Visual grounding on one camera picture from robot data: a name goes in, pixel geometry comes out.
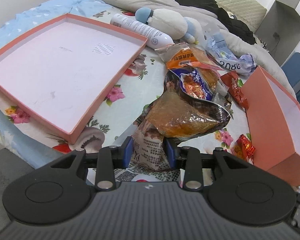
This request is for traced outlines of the grey newspaper print snack packet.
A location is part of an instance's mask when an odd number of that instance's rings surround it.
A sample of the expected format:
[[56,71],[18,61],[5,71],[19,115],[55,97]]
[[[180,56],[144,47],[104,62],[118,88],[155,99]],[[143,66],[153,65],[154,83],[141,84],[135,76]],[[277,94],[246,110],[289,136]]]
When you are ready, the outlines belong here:
[[143,120],[132,135],[132,160],[153,171],[169,170],[163,150],[164,136],[147,120]]

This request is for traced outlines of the brown translucent snack packet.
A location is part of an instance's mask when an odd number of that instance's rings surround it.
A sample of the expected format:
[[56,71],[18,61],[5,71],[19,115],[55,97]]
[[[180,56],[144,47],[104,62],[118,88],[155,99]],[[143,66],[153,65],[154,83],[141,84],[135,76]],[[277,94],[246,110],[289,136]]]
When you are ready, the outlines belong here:
[[146,120],[164,137],[189,140],[224,128],[230,114],[214,102],[171,89],[154,101]]

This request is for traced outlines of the orange snack packet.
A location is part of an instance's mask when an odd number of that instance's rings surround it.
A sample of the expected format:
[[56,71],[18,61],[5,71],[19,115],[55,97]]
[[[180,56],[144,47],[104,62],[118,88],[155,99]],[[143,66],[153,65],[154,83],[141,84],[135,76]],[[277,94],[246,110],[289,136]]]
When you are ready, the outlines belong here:
[[210,54],[185,42],[170,44],[155,52],[165,63],[167,69],[177,69],[185,66],[222,70]]

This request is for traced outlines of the small red candy wrapper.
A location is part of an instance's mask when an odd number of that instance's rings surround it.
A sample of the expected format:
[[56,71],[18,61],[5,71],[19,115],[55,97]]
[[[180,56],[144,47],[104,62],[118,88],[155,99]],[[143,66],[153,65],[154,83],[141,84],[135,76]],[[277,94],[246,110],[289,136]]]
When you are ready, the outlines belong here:
[[248,139],[245,135],[242,134],[239,136],[236,142],[238,147],[240,148],[240,158],[247,162],[250,161],[253,164],[254,153],[256,151],[256,148],[252,145],[250,139]]

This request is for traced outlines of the blue purple snack packet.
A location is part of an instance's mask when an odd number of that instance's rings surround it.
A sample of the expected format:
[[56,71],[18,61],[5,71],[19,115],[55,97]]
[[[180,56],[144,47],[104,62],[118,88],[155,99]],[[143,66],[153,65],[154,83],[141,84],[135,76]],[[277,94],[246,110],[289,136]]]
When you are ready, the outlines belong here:
[[170,72],[178,78],[179,87],[187,95],[207,101],[213,100],[219,80],[213,70],[186,66],[171,69]]

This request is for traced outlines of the dark red snack packet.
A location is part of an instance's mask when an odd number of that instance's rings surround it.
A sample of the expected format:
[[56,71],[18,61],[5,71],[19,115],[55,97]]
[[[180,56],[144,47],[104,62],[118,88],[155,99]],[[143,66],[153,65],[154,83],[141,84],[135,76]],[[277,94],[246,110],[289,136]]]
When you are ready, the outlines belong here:
[[239,75],[235,71],[221,76],[221,81],[228,87],[228,92],[234,100],[245,110],[249,108],[248,100],[238,85]]

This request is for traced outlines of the pink shallow box lid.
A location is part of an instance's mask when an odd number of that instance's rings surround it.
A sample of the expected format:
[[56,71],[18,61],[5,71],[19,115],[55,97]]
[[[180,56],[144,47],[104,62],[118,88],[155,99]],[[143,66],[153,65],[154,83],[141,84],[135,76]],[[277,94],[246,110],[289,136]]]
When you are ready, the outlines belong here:
[[74,143],[146,42],[132,31],[65,14],[0,49],[0,90]]

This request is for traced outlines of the pink deep cardboard box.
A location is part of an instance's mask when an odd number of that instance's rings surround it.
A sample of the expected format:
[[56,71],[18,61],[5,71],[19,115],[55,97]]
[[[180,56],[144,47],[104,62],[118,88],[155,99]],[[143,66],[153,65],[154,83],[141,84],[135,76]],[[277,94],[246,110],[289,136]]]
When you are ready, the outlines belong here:
[[300,186],[300,104],[263,68],[242,87],[255,166]]

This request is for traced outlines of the crumpled blue white plastic bag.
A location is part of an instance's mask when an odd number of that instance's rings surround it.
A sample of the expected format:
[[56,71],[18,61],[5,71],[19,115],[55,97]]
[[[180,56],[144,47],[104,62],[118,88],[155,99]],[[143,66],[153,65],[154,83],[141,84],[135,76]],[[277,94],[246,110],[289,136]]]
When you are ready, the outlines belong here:
[[203,28],[203,48],[224,69],[235,71],[239,75],[249,76],[256,69],[256,62],[250,54],[237,58],[228,48],[218,26],[210,23]]

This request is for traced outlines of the white spray bottle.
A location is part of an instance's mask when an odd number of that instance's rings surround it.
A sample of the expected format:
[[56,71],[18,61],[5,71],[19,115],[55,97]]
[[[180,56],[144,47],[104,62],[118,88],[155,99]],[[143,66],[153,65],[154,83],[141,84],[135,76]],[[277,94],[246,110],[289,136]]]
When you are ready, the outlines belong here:
[[110,24],[146,37],[146,45],[154,50],[174,44],[172,38],[166,33],[163,33],[162,31],[150,27],[149,25],[141,23],[132,17],[115,14],[111,18]]

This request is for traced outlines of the white blue plush toy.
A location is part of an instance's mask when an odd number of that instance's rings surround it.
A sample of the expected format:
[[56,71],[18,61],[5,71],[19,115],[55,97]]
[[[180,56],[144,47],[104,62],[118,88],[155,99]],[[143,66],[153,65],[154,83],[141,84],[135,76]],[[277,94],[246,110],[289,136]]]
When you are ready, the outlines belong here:
[[135,12],[135,19],[169,35],[173,40],[198,44],[202,27],[194,18],[184,17],[169,9],[142,7]]

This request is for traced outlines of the grey duvet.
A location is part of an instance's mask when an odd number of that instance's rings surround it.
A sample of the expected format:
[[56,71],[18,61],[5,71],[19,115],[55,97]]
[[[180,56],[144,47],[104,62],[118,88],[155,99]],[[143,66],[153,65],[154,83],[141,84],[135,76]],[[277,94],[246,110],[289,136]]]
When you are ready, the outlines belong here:
[[272,77],[274,77],[289,93],[296,97],[294,89],[290,85],[284,71],[272,58],[272,56],[258,44],[248,44],[239,36],[230,32],[213,13],[205,9],[197,9],[195,7],[186,7],[179,5],[174,0],[102,0],[109,5],[113,5],[120,9],[136,12],[141,7],[149,7],[151,9],[170,9],[180,13],[183,16],[191,17],[199,21],[202,27],[209,23],[217,25],[223,35],[228,48],[237,56],[243,54],[251,54],[256,63],[263,67]]

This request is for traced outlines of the black clothing pile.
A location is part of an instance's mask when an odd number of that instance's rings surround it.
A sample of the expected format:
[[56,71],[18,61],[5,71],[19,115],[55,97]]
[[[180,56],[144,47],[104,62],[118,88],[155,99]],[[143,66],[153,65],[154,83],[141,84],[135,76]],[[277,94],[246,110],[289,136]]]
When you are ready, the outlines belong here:
[[230,31],[230,33],[240,37],[248,44],[256,44],[253,32],[249,27],[238,19],[231,18],[228,13],[217,5],[215,0],[175,0],[180,5],[186,7],[195,7],[213,12],[218,20]]

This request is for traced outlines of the grey bedside shelf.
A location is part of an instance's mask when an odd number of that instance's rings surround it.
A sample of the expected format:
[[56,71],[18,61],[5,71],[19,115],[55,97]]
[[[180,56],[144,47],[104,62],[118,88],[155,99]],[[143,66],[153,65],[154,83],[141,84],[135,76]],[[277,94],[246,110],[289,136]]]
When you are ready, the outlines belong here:
[[300,52],[300,0],[275,0],[256,35],[280,66]]

